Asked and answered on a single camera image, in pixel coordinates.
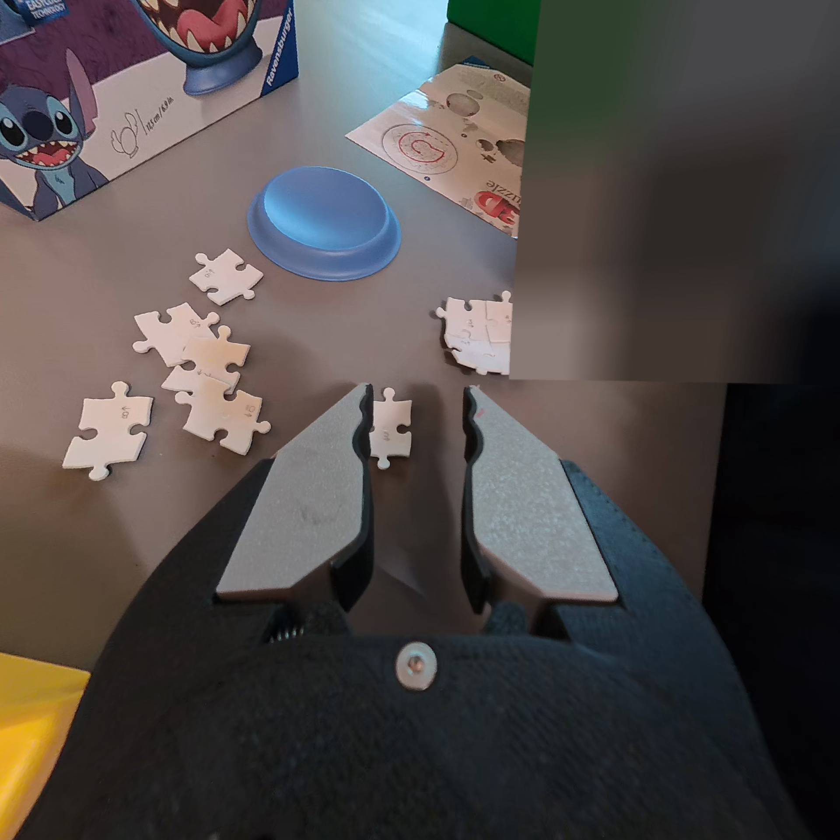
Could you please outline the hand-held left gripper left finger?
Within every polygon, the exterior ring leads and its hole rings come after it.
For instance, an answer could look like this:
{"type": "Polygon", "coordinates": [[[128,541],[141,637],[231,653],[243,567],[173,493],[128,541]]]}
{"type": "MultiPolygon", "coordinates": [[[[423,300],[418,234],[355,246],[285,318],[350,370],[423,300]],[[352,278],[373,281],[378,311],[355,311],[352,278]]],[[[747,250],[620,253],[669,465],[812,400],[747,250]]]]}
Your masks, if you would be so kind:
{"type": "Polygon", "coordinates": [[[217,585],[226,601],[334,600],[373,572],[373,389],[359,384],[277,452],[217,585]]]}

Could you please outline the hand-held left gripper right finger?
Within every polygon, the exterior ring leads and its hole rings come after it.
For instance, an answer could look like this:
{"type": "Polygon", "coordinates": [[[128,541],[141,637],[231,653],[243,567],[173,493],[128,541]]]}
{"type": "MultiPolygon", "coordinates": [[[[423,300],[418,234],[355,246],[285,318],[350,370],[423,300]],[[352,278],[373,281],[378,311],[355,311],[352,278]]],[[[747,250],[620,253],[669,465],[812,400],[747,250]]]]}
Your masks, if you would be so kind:
{"type": "Polygon", "coordinates": [[[618,591],[552,449],[477,386],[464,393],[460,572],[469,605],[607,605],[618,591]]]}

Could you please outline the single white puzzle piece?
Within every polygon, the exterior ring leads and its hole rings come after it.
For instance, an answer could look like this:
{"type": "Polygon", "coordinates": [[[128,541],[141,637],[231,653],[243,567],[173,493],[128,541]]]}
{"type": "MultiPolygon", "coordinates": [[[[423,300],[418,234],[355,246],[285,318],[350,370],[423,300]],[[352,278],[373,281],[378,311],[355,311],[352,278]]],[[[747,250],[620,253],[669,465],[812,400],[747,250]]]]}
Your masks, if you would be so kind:
{"type": "Polygon", "coordinates": [[[395,400],[395,390],[386,387],[383,400],[373,403],[373,427],[370,432],[371,456],[376,458],[378,469],[388,469],[391,457],[409,457],[412,433],[399,431],[412,422],[411,400],[395,400]]]}

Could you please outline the assembled white puzzle section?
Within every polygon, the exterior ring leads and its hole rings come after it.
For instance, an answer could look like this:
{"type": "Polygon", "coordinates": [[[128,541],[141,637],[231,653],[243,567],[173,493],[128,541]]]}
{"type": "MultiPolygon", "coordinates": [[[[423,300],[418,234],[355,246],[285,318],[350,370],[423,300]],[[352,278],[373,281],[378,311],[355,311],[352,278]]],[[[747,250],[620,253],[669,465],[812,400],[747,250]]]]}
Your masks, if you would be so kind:
{"type": "Polygon", "coordinates": [[[500,301],[449,297],[436,314],[446,321],[444,340],[458,364],[480,375],[509,375],[511,351],[511,293],[500,301]]]}

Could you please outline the pile of white puzzle pieces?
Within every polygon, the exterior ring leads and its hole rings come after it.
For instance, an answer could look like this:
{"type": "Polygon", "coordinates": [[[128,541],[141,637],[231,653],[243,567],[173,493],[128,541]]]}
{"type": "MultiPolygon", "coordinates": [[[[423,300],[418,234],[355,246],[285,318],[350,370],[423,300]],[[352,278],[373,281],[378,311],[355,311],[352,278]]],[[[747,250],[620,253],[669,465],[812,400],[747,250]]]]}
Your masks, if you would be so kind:
{"type": "MultiPolygon", "coordinates": [[[[175,394],[179,404],[191,409],[184,430],[207,441],[225,431],[221,445],[246,455],[256,433],[266,434],[270,423],[259,420],[260,397],[237,389],[240,373],[231,366],[245,364],[249,345],[230,340],[230,329],[219,325],[216,312],[201,318],[188,304],[169,308],[168,322],[157,311],[135,316],[144,339],[133,344],[137,353],[155,350],[171,368],[162,388],[175,394]]],[[[110,466],[135,461],[144,446],[145,433],[133,432],[151,421],[154,399],[130,394],[126,382],[112,384],[109,399],[87,398],[83,402],[79,428],[94,431],[91,438],[74,437],[62,466],[89,469],[91,480],[109,476],[110,466]]]]}

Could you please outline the blue round puzzle stand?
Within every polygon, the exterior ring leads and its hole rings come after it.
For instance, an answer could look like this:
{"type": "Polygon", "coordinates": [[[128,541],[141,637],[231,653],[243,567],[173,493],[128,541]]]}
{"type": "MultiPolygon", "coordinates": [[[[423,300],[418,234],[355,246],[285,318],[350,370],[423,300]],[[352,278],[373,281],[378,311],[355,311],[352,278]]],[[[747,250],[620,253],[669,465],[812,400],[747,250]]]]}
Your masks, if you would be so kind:
{"type": "Polygon", "coordinates": [[[392,262],[402,243],[393,210],[372,185],[314,165],[269,181],[248,209],[248,231],[279,267],[326,281],[373,275],[392,262]]]}

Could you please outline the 3D puzzle box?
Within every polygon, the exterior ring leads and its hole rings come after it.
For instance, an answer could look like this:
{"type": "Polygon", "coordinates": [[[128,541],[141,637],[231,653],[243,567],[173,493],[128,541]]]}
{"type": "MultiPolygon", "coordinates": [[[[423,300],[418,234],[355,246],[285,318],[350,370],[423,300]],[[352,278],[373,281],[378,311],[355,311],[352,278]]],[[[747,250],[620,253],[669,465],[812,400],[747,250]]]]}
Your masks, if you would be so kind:
{"type": "Polygon", "coordinates": [[[528,87],[470,59],[347,137],[517,238],[529,100],[528,87]]]}

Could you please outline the cartoon printed puzzle box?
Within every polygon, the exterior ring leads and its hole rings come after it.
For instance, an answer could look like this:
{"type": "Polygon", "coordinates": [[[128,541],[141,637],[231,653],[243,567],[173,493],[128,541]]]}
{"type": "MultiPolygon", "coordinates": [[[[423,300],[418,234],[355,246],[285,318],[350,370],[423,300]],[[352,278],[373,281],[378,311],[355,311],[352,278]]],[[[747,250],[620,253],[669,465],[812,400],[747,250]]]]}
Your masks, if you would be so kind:
{"type": "Polygon", "coordinates": [[[292,1],[2,1],[1,201],[44,219],[297,76],[292,1]]]}

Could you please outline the yellow storage bin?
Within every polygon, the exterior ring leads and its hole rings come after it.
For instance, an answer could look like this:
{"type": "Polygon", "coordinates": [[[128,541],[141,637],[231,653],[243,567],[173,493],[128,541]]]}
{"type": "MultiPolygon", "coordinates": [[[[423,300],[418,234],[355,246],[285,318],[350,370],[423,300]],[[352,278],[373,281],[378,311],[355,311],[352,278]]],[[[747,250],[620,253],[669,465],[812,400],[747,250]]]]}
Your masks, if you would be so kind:
{"type": "Polygon", "coordinates": [[[56,765],[90,674],[1,654],[1,838],[23,825],[56,765]]]}

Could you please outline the green storage bin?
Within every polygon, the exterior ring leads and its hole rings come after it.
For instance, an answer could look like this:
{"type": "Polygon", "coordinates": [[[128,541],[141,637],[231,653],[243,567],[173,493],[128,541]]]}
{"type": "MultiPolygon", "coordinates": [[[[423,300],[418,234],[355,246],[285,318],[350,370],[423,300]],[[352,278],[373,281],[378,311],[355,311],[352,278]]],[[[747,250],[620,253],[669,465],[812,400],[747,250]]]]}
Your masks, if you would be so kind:
{"type": "Polygon", "coordinates": [[[449,1],[447,20],[533,65],[540,1],[449,1]]]}

